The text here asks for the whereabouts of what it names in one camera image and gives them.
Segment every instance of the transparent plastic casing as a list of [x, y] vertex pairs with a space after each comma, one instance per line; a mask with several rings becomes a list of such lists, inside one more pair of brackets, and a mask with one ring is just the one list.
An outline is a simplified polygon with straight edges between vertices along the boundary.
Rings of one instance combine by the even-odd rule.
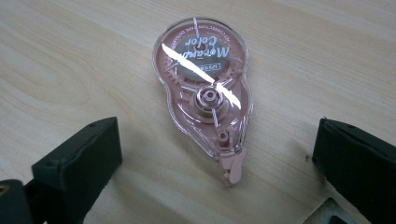
[[[194, 72], [184, 59], [209, 77]], [[165, 86], [171, 117], [183, 133], [216, 160], [221, 153], [243, 150], [253, 105], [246, 81], [248, 51], [236, 31], [208, 18], [179, 21], [157, 40], [153, 65]]]

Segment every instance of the correction tape dispenser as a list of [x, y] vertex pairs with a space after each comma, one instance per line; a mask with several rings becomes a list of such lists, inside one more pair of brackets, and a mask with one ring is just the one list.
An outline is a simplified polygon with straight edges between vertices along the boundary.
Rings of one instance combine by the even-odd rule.
[[153, 65], [173, 122], [219, 161], [228, 185], [237, 183], [253, 108], [242, 37], [213, 19], [179, 21], [157, 40]]

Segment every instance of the wood grain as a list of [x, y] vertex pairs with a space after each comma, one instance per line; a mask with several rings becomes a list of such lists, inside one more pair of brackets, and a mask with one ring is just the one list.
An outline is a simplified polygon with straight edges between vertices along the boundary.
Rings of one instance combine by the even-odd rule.
[[[196, 15], [249, 50], [254, 111], [230, 189], [173, 124], [151, 64], [166, 27]], [[86, 223], [302, 223], [329, 196], [368, 223], [311, 155], [324, 116], [396, 145], [395, 60], [391, 0], [0, 1], [0, 179], [27, 183], [73, 133], [117, 116], [124, 162]]]

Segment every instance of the wooden table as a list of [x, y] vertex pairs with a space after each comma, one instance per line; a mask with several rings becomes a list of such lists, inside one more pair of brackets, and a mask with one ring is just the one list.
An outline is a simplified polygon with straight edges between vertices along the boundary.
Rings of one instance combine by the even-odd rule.
[[[172, 122], [152, 68], [173, 22], [209, 16], [249, 50], [254, 110], [241, 182]], [[302, 223], [332, 196], [311, 161], [318, 121], [396, 145], [396, 3], [378, 1], [0, 1], [0, 179], [86, 124], [117, 116], [123, 164], [86, 223]]]

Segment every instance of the correction tape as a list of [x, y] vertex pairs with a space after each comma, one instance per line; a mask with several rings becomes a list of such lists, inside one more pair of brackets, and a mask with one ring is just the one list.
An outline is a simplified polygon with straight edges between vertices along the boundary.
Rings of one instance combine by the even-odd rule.
[[219, 161], [227, 184], [238, 182], [253, 108], [242, 37], [209, 18], [179, 21], [157, 40], [153, 65], [173, 122]]

